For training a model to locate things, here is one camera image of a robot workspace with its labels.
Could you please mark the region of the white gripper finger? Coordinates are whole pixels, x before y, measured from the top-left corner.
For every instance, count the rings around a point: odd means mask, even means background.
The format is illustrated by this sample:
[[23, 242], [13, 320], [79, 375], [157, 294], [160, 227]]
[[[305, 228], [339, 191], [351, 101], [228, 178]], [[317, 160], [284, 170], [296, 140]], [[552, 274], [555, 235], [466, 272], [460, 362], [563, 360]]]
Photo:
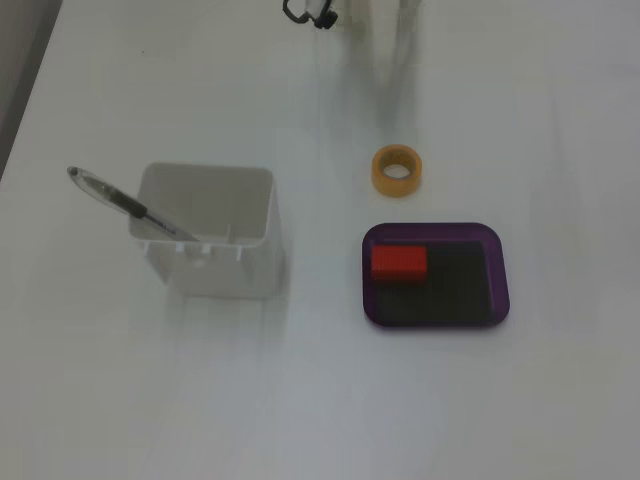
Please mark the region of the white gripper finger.
[[354, 116], [368, 126], [385, 126], [388, 65], [378, 1], [347, 1], [348, 49], [345, 60], [346, 100]]
[[399, 2], [392, 72], [392, 118], [395, 130], [408, 127], [413, 121], [420, 10], [420, 1]]

